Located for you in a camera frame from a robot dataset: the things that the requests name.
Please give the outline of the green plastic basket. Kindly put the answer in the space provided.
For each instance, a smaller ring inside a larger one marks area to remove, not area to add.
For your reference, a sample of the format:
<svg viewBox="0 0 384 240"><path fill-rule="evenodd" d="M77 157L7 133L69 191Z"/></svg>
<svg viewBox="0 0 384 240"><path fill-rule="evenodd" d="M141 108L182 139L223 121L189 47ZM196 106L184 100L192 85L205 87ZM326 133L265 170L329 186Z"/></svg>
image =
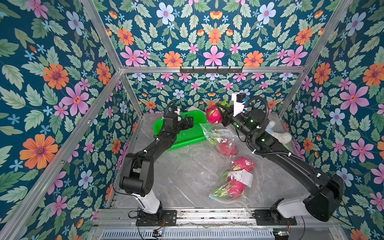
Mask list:
<svg viewBox="0 0 384 240"><path fill-rule="evenodd" d="M168 112L165 115L166 117L176 117L177 115L173 112ZM175 143L171 146L169 151L187 147L189 145L197 144L206 140L206 137L203 133L203 130L200 124L206 124L207 119L203 112L200 111L190 111L186 113L181 113L182 118L189 116L194 118L194 127L181 131L177 134Z"/></svg>

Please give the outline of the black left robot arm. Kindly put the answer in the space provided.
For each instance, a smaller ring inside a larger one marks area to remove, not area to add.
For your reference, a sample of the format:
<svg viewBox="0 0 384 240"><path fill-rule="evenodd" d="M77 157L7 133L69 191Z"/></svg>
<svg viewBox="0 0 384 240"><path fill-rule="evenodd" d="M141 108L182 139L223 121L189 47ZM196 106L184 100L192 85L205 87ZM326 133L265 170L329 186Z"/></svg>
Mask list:
<svg viewBox="0 0 384 240"><path fill-rule="evenodd" d="M145 214L162 215L162 203L152 190L155 161L175 144L181 131L189 130L193 126L192 116L182 117L177 113L167 113L153 142L143 150L126 156L126 162L121 168L119 189L123 195L133 196Z"/></svg>

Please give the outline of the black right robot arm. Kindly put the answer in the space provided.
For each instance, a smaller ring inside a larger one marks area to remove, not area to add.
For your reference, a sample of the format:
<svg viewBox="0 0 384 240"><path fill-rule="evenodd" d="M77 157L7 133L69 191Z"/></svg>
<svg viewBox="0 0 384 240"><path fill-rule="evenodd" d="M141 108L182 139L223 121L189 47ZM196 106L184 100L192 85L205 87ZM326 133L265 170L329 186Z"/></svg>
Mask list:
<svg viewBox="0 0 384 240"><path fill-rule="evenodd" d="M311 216L327 222L341 205L345 193L342 177L321 173L293 154L281 142L287 133L270 134L272 127L269 110L252 109L246 113L247 104L237 104L242 109L235 113L233 107L217 104L206 111L207 121L212 124L232 125L245 136L245 144L252 154L262 156L283 168L308 191L307 195L293 199L280 199L270 208L271 218L279 221L295 216Z"/></svg>

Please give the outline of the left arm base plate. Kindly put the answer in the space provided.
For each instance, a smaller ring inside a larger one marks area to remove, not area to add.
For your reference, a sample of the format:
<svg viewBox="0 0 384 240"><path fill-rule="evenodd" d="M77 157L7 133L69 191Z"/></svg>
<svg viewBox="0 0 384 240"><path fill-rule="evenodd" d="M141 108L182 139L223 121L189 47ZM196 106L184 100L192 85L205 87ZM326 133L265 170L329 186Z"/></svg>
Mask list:
<svg viewBox="0 0 384 240"><path fill-rule="evenodd" d="M155 227L155 226L176 226L177 221L176 210L159 210L156 214L148 214L139 211L137 215L137 227Z"/></svg>

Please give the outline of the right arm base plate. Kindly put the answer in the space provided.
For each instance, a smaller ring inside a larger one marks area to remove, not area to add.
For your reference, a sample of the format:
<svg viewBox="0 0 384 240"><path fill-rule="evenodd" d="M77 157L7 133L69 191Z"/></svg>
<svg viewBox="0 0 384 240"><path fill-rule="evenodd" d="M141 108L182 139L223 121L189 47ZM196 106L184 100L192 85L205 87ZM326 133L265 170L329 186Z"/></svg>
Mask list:
<svg viewBox="0 0 384 240"><path fill-rule="evenodd" d="M256 209L253 217L258 226L296 226L295 218L284 218L279 212L270 209Z"/></svg>

